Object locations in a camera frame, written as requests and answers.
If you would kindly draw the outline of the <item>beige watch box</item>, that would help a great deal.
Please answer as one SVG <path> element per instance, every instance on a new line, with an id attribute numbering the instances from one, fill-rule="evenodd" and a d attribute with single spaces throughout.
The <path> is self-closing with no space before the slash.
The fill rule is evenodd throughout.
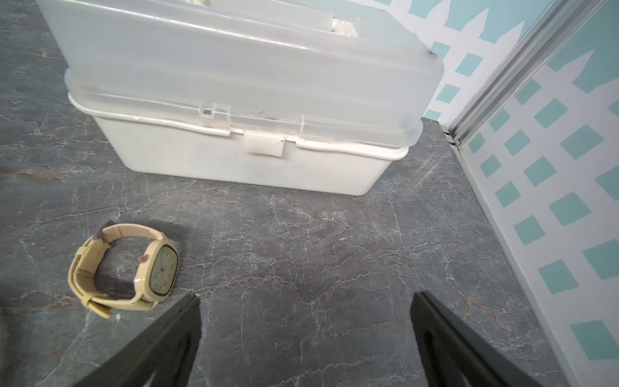
<path id="1" fill-rule="evenodd" d="M 130 299 L 113 299 L 98 290 L 95 274 L 112 244 L 130 237 L 146 238 L 151 243 L 138 259 L 135 295 Z M 179 253 L 164 233 L 140 224 L 109 221 L 75 253 L 68 283 L 85 309 L 109 319 L 113 309 L 151 311 L 166 300 L 177 278 L 179 263 Z"/>

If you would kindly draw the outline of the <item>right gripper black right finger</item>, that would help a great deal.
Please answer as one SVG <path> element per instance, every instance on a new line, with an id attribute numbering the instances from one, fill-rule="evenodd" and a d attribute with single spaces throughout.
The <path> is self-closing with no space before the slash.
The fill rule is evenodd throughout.
<path id="1" fill-rule="evenodd" d="M 410 318 L 429 386 L 539 386 L 428 291 Z"/>

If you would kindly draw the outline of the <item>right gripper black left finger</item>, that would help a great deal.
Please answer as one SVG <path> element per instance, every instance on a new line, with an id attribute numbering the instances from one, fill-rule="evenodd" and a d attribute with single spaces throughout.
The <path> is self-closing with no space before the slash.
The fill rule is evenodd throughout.
<path id="1" fill-rule="evenodd" d="M 199 298 L 187 294 L 77 386 L 187 386 L 201 340 Z"/>

